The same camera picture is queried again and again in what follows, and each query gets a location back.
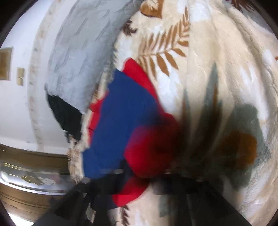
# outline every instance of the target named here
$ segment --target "black cloth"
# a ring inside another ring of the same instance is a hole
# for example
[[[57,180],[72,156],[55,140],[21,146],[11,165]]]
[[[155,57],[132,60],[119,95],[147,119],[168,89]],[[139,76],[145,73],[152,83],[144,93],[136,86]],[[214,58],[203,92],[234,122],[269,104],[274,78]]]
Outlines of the black cloth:
[[[95,206],[93,226],[115,226],[116,222],[110,221],[107,211],[108,195],[118,193],[116,183],[121,177],[107,174],[87,184],[78,183],[55,206],[51,206],[34,226],[91,225],[85,220],[85,213],[90,201],[97,195],[100,201]],[[251,226],[208,182],[197,182],[174,174],[162,175],[154,180],[159,183],[155,194],[169,194],[173,199],[172,209],[175,211],[169,215],[169,225],[193,225],[194,222],[196,226]]]
[[[63,99],[57,96],[47,94],[48,104],[60,124],[61,128],[67,131],[66,136],[72,135],[77,141],[81,138],[81,117],[78,109],[71,106]]]
[[[0,222],[2,226],[16,226],[0,200]]]

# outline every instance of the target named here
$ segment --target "brown fern print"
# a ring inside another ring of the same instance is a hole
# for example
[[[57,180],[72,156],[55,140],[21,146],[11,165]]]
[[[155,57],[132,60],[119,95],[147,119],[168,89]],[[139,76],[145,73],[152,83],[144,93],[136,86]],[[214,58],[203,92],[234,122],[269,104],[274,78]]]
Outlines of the brown fern print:
[[[123,26],[123,33],[126,36],[131,36],[131,34],[136,34],[136,32],[137,32],[137,28],[133,29],[130,27],[131,24],[132,24],[132,21],[128,20],[126,22],[126,24]]]
[[[127,205],[121,207],[121,219],[122,219],[122,225],[123,226],[130,226],[129,222],[128,222],[128,214],[126,211],[129,211],[129,208]]]
[[[152,74],[156,78],[155,63],[152,57],[156,58],[158,67],[166,74],[170,75],[165,60],[161,55],[165,55],[170,65],[178,70],[178,65],[171,55],[170,51],[174,51],[182,57],[186,57],[184,52],[179,48],[180,46],[188,47],[188,41],[185,40],[189,37],[189,17],[187,7],[185,7],[185,13],[183,18],[174,25],[171,26],[168,31],[165,31],[162,35],[159,32],[156,36],[152,33],[149,37],[145,37],[139,46],[139,56],[136,59],[138,64],[143,68],[147,74]]]
[[[242,7],[246,9],[248,12],[254,10],[253,4],[248,0],[232,0],[231,5],[235,7],[237,10],[239,10],[240,12],[242,12]]]
[[[164,0],[145,0],[142,2],[140,12],[147,17],[162,18]]]

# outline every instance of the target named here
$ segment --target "light switch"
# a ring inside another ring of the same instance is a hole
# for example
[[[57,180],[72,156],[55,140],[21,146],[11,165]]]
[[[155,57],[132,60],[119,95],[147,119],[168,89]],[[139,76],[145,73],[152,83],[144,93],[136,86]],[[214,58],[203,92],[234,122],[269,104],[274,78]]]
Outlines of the light switch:
[[[17,85],[23,85],[24,73],[25,73],[25,69],[23,67],[17,68],[17,78],[16,78]]]

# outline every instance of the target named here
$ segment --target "fuzzy blanket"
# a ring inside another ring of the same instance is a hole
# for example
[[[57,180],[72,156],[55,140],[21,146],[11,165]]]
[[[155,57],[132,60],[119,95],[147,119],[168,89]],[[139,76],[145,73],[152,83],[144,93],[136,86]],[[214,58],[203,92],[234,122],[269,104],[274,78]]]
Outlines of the fuzzy blanket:
[[[210,181],[252,225],[266,225],[278,207],[278,40],[254,8],[246,0],[145,0],[118,36],[115,67],[135,59],[183,126],[172,171]],[[114,218],[166,225],[164,199],[150,188]]]

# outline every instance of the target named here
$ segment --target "wooden frame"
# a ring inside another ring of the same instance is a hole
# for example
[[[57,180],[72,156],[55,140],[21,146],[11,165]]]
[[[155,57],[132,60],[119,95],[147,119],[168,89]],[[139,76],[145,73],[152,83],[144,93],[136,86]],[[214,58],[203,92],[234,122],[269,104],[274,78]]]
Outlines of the wooden frame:
[[[10,80],[12,47],[0,49],[0,80]]]

